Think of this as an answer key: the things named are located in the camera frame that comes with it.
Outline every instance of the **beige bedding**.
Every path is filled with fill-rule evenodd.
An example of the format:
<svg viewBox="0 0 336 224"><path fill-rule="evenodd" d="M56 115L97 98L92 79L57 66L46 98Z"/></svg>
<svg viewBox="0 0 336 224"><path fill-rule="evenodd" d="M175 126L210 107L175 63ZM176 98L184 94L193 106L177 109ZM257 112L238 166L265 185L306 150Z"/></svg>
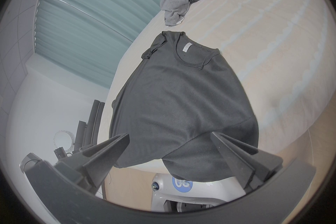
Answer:
<svg viewBox="0 0 336 224"><path fill-rule="evenodd" d="M98 142L108 139L111 103L141 54L161 31L170 30L220 49L257 117L258 147L277 153L313 124L336 88L335 29L324 0L200 0L173 27L164 25L161 11L119 63Z"/></svg>

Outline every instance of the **wooden floor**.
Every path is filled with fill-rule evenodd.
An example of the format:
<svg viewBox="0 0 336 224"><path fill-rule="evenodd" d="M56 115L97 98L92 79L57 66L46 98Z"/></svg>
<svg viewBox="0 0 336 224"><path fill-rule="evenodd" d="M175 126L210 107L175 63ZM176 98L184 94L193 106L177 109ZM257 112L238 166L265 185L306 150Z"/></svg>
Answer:
<svg viewBox="0 0 336 224"><path fill-rule="evenodd" d="M316 175L310 187L283 223L288 223L303 208L322 183L335 157L335 131L336 94L317 121L300 138L277 154L283 158L284 167L294 158L316 167ZM105 180L108 201L140 210L151 209L151 184L155 173L112 168L110 175Z"/></svg>

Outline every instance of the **scoop neckline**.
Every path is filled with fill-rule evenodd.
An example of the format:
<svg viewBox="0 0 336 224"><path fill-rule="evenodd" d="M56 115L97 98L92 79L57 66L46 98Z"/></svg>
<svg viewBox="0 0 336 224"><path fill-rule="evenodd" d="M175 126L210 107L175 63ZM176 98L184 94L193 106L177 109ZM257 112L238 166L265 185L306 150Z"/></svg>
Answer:
<svg viewBox="0 0 336 224"><path fill-rule="evenodd" d="M175 42L174 42L174 57L175 57L176 60L177 60L178 62L180 62L181 64L183 64L183 65L185 65L185 66L188 66L188 67L203 67L204 65L208 64L208 63L210 62L210 60L211 60L214 56L216 56L216 55L218 55L218 54L221 53L221 52L219 51L219 49L208 48L208 47L206 47L206 46L200 44L200 46L201 46L202 49L205 49L205 50L208 50L208 51L212 51L212 53L210 53L208 56L206 56L206 57L204 58L204 61L203 61L203 62L200 62L200 63L190 63L190 62L186 62L186 61L184 61L184 60L179 56L179 54L177 53L177 45L178 45L178 43L179 43L180 37L181 37L182 35L185 35L185 34L186 34L185 32L180 32L178 38L177 38L177 39L175 40ZM190 38L188 38L188 39L189 39L192 43L196 43L196 44L198 44L197 42L191 40Z"/></svg>

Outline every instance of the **gray cloth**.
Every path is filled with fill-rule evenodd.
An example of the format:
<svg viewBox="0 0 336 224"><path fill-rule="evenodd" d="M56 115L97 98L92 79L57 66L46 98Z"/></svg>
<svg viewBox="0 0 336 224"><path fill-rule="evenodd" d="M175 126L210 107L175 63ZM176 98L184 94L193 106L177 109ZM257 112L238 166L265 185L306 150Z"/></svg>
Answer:
<svg viewBox="0 0 336 224"><path fill-rule="evenodd" d="M130 136L115 167L162 159L178 179L212 182L233 176L210 133L257 147L258 123L219 50L184 32L164 31L141 58L112 103L110 138Z"/></svg>
<svg viewBox="0 0 336 224"><path fill-rule="evenodd" d="M161 0L160 8L165 11L165 25L174 26L189 10L189 0Z"/></svg>

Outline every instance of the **gray towel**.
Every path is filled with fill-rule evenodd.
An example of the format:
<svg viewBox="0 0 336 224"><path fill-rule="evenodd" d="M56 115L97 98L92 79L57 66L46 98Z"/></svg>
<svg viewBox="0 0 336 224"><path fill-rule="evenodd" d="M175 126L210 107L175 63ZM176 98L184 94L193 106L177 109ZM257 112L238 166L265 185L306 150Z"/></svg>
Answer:
<svg viewBox="0 0 336 224"><path fill-rule="evenodd" d="M189 10L189 0L161 0L160 8L165 11L165 25L174 26Z"/></svg>

